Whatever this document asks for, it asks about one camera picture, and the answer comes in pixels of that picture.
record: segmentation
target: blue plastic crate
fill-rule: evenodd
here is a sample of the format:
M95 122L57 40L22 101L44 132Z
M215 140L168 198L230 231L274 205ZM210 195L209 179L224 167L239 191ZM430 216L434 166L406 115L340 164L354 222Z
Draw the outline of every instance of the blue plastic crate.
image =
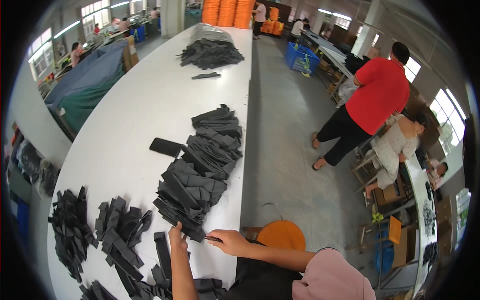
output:
M312 74L320 59L307 47L289 42L285 62L292 70Z

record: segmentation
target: smartphone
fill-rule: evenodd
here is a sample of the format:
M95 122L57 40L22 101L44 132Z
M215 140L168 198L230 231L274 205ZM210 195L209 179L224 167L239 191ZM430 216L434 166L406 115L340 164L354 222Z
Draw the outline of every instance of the smartphone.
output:
M150 145L150 150L171 157L177 157L181 150L181 144L159 139L156 137Z

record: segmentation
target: green fabric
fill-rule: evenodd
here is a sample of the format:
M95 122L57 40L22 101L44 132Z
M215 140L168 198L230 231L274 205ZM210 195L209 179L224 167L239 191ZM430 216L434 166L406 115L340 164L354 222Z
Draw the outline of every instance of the green fabric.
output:
M81 92L63 97L58 107L65 109L63 119L67 125L78 133L103 96L123 75L122 64L119 64L117 73L112 78Z

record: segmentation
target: blue tarp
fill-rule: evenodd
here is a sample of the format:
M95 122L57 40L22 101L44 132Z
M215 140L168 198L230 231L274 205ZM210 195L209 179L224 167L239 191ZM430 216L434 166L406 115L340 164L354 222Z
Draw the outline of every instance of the blue tarp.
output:
M65 96L111 80L118 73L126 45L122 40L94 50L58 82L45 99L47 107L54 110Z

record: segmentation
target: sandal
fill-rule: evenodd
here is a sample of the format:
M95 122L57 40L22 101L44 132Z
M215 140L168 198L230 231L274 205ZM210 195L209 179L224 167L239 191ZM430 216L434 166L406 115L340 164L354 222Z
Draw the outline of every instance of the sandal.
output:
M318 161L319 159L322 159L322 158L323 158L323 157L319 157L319 158L318 158L317 160L315 160L315 162L313 163L313 165L312 165L312 169L313 169L314 171L318 171L318 170L320 170L320 169L323 167L323 166L321 166L321 167L320 167L320 168L318 168L318 169L317 169L317 168L315 168L315 164L317 163L317 161Z
M313 145L313 142L315 142L315 140L317 139L317 134L316 133L312 133L312 148L313 149L318 149L318 147L320 147L320 145L318 145L318 147L315 147Z

